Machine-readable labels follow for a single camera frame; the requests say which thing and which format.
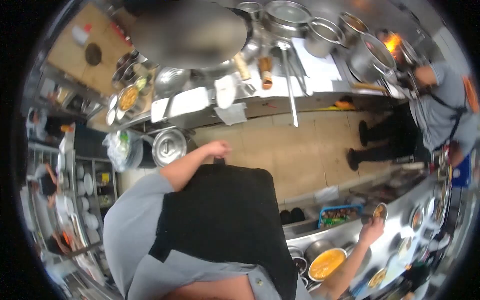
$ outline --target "flame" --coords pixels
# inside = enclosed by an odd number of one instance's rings
[[[387,49],[390,53],[395,51],[396,47],[400,45],[402,42],[402,38],[399,35],[391,35],[386,42],[384,42],[385,46],[387,46]]]

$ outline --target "plastic bag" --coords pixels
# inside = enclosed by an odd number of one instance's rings
[[[117,172],[137,168],[142,161],[143,140],[135,133],[127,131],[109,133],[102,145],[108,148],[108,157]]]

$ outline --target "orange soup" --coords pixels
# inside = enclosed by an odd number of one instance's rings
[[[309,275],[315,280],[324,280],[337,269],[346,258],[345,253],[341,250],[328,250],[313,261]]]

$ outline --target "tiled floor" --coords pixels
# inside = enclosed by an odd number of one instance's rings
[[[300,126],[292,126],[290,114],[249,120],[233,126],[199,128],[193,137],[198,146],[222,139],[232,154],[230,165],[263,168],[274,177],[279,208],[290,209],[313,201],[313,192],[327,186],[355,181],[360,176],[384,173],[389,163],[362,163],[357,172],[345,160],[349,148],[361,148],[358,124],[369,126],[381,120],[360,112],[306,112],[299,114]],[[138,169],[121,175],[123,190],[157,169]]]

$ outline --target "commercial kitchen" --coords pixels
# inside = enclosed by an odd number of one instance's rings
[[[313,299],[325,279],[313,275],[313,262],[335,249],[347,258],[378,214],[384,234],[340,298],[402,299],[404,272],[432,257],[425,299],[433,297],[478,215],[479,144],[455,169],[448,147],[431,153],[429,164],[403,157],[358,171],[346,151],[360,147],[361,120],[379,123],[420,97],[416,68],[445,61],[471,73],[438,12],[423,0],[217,4],[244,22],[246,41],[232,59],[198,69],[147,58],[144,45],[135,46],[141,18],[116,1],[72,1],[48,32],[23,111],[72,123],[53,142],[29,133],[26,181],[48,165],[60,187],[52,209],[32,184],[22,204],[39,252],[48,252],[55,232],[72,237],[71,251],[52,258],[69,266],[55,280],[62,292],[122,299],[103,248],[105,215],[143,176],[222,139],[233,148],[227,164],[273,175],[288,249]],[[447,247],[431,256],[429,245],[446,228]]]

